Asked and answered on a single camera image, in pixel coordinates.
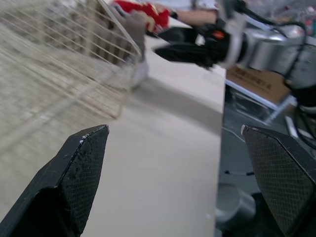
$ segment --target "white cable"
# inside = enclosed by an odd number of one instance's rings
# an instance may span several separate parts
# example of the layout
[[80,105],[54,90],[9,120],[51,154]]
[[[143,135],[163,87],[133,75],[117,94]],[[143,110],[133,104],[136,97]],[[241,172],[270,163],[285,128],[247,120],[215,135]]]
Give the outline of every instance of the white cable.
[[225,128],[225,127],[222,127],[222,129],[227,131],[227,132],[229,132],[229,133],[231,133],[231,134],[233,134],[235,137],[237,137],[239,140],[241,140],[242,142],[245,143],[245,140],[243,140],[241,137],[239,137],[234,131],[232,131],[232,130],[230,130],[228,128]]

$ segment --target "textured gripper pad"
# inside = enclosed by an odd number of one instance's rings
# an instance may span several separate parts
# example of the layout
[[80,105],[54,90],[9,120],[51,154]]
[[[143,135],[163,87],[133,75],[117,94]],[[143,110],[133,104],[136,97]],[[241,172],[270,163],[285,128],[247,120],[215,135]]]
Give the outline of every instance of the textured gripper pad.
[[313,183],[278,139],[251,129],[243,134],[262,195],[280,229],[291,234],[313,197]]
[[84,139],[61,182],[71,225],[78,234],[85,228],[98,189],[106,138],[105,133],[94,133]]

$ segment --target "white table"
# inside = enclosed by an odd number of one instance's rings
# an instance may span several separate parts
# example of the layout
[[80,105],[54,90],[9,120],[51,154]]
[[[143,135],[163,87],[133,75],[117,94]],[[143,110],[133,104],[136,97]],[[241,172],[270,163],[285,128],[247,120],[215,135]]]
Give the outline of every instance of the white table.
[[170,63],[163,43],[147,38],[150,79],[110,124],[83,237],[213,236],[225,71]]

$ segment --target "human hand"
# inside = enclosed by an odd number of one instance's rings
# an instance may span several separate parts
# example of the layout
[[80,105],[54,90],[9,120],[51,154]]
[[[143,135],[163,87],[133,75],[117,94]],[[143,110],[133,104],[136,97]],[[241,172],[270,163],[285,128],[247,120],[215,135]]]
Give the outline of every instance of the human hand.
[[169,12],[172,12],[172,9],[169,8],[169,7],[166,7],[165,5],[162,5],[162,4],[159,4],[159,3],[154,3],[152,5],[156,8],[158,13],[163,12],[165,10],[168,10]]

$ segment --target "metal cylinder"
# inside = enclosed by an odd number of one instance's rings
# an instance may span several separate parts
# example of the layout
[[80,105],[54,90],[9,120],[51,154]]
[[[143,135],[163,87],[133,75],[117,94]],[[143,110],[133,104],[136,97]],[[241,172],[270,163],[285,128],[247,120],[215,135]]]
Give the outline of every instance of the metal cylinder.
[[256,214],[253,197],[237,186],[219,184],[216,205],[216,228],[231,231],[247,225]]

